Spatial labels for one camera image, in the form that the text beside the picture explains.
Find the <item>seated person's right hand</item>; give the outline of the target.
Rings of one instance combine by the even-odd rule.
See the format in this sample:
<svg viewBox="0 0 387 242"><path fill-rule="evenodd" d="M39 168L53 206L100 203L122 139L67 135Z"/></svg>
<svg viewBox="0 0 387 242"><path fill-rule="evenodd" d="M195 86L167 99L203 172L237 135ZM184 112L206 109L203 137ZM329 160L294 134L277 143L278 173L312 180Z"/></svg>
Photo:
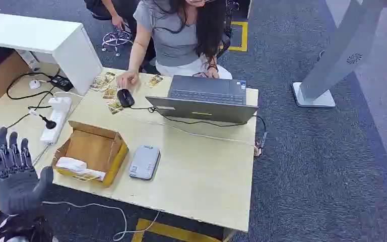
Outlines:
<svg viewBox="0 0 387 242"><path fill-rule="evenodd" d="M118 89L128 89L133 91L139 81L138 71L125 71L116 77L116 85Z"/></svg>

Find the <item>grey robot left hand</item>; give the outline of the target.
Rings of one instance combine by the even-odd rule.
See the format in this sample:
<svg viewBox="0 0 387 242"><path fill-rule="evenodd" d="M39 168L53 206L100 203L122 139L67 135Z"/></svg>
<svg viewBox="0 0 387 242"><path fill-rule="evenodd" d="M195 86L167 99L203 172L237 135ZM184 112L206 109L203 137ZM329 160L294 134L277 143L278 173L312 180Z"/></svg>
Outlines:
<svg viewBox="0 0 387 242"><path fill-rule="evenodd" d="M28 139L18 145L18 133L7 136L0 128L0 210L7 215L22 214L42 204L46 190L53 184L53 169L46 166L40 175L32 163Z"/></svg>

